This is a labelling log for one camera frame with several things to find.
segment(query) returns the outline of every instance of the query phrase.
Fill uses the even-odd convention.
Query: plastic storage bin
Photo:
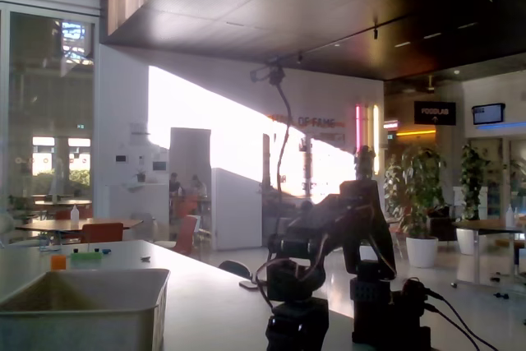
[[[0,350],[159,351],[169,271],[51,271],[0,301]]]

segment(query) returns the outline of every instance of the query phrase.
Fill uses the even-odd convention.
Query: sunlight on wall
[[[150,141],[170,147],[170,129],[210,129],[210,165],[252,180],[263,174],[263,134],[270,137],[270,181],[277,188],[276,169],[285,125],[226,99],[214,92],[157,67],[150,67],[148,133]],[[305,153],[300,151],[305,134],[290,128],[281,164],[286,176],[282,190],[304,196]],[[323,141],[312,139],[313,201],[339,192],[342,181],[354,179],[353,156]]]
[[[319,203],[330,193],[339,193],[339,185],[354,180],[353,156],[323,141],[312,139],[312,202]]]
[[[172,127],[210,129],[211,167],[257,181],[261,181],[263,174],[263,134],[276,134],[276,140],[271,139],[274,156],[275,146],[281,146],[285,130],[283,124],[273,122],[257,111],[162,69],[150,67],[150,141],[169,149]],[[294,130],[291,134],[301,133]],[[291,162],[282,165],[282,173],[287,172],[288,166],[302,169],[302,164]]]

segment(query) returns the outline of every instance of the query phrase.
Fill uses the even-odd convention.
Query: yellow light strip
[[[433,133],[436,133],[436,131],[400,132],[396,136],[432,135]]]
[[[377,105],[372,108],[372,144],[376,154],[373,169],[375,174],[378,174],[380,172],[380,112]]]

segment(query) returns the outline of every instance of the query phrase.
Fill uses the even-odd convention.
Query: white planter
[[[457,229],[457,241],[459,242],[460,253],[462,255],[473,255],[475,247],[473,245],[473,231],[469,229]],[[487,250],[487,238],[478,238],[478,248],[480,252]]]
[[[409,264],[413,267],[433,267],[435,265],[437,238],[406,238]]]

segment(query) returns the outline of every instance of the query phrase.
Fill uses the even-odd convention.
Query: table
[[[133,228],[142,222],[142,219],[113,219],[113,218],[88,218],[79,219],[73,223],[70,219],[47,219],[45,221],[34,221],[31,224],[17,225],[18,230],[27,230],[30,232],[80,232],[86,224],[106,224],[120,222],[124,229]]]
[[[239,287],[241,278],[236,275],[144,241],[91,244],[94,247],[110,248],[112,253],[98,262],[68,260],[68,269],[170,270],[164,351],[266,350],[270,309],[258,292]],[[63,246],[62,254],[70,254],[73,248],[83,252],[87,246]],[[51,254],[39,252],[37,247],[0,250],[0,300],[48,271]],[[142,256],[151,256],[150,262],[142,262]],[[323,350],[371,350],[353,346],[352,333],[349,317],[330,312]]]
[[[480,219],[477,221],[460,221],[453,225],[459,229],[468,229],[473,231],[473,282],[458,280],[458,283],[481,285],[480,282],[480,246],[479,237],[482,234],[507,233],[510,237],[510,277],[514,281],[514,236],[517,233],[524,233],[524,226],[505,226],[503,219]]]
[[[35,206],[44,206],[44,207],[63,207],[63,206],[88,206],[92,203],[89,200],[83,199],[64,199],[61,201],[35,201]]]

